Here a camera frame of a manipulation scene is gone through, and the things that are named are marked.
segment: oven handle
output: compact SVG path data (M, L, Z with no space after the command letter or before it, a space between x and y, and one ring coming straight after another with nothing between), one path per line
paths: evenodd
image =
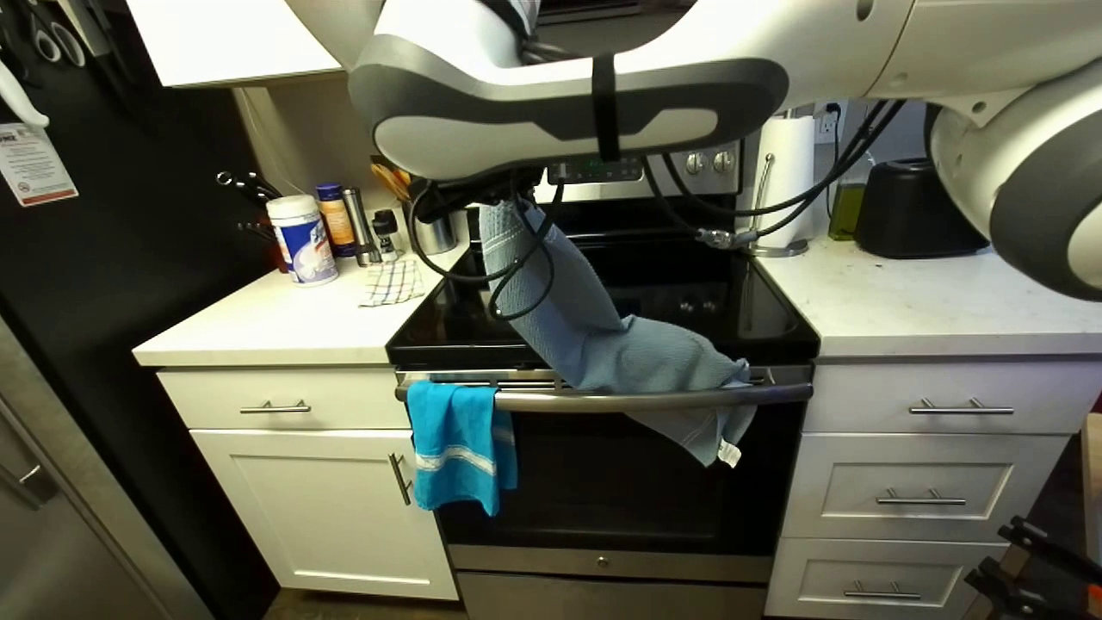
M504 379L504 373L431 373L436 384L496 387L496 407L509 414L644 414L644 410L709 410L709 407L771 407L806 402L814 395L806 365L769 365L753 369L748 387L709 389L709 392L580 392L545 379ZM410 377L400 377L397 395L407 400Z

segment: power outlet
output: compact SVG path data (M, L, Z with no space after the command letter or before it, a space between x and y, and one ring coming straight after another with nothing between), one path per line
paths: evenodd
M844 136L848 107L844 102L824 102L816 112L816 146L833 146Z

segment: white cabinet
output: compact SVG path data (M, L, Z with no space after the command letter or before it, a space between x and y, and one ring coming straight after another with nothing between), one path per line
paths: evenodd
M196 430L286 589L454 598L431 513L410 508L410 430Z
M970 589L961 584L1007 542L785 542L769 586L775 618L924 620L964 618Z
M1097 360L819 361L769 615L961 618L1097 392Z
M165 86L335 71L286 0L128 0Z
M282 589L457 598L391 369L159 373Z

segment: light blue towel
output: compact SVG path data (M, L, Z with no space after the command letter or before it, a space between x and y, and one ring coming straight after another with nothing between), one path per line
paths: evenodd
M531 228L545 224L545 209L528 209ZM521 215L504 207L480 209L487 272L512 265L531 249ZM647 319L621 317L589 260L552 224L545 251L499 293L504 314L521 314L552 293L509 329L576 389L594 392L693 392L748 387L752 365L721 356L703 333ZM631 420L671 439L695 462L717 460L737 465L737 440L753 420L753 407L631 414Z
M493 387L414 384L414 499L425 510L480 499L499 513L499 491L516 491L516 440L509 414L493 407Z

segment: white countertop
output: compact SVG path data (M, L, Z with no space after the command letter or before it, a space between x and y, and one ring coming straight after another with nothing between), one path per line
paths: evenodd
M436 254L454 265L466 249ZM134 347L151 369L178 365L389 365L387 342L439 277L414 254L415 296L365 308L380 265L342 262L342 278L301 285L282 272L224 296ZM875 260L852 240L759 260L819 333L819 360L1097 356L1102 302L1057 296L997 254Z
M466 249L434 254L450 268ZM414 296L375 308L389 268L342 262L330 282L301 285L270 272L214 308L187 317L134 347L148 369L165 365L389 365L387 342L407 325L421 299L439 282L436 272L403 254Z
M759 260L819 333L819 360L1102 356L1102 302L1035 285L990 249L879 260L852 240Z

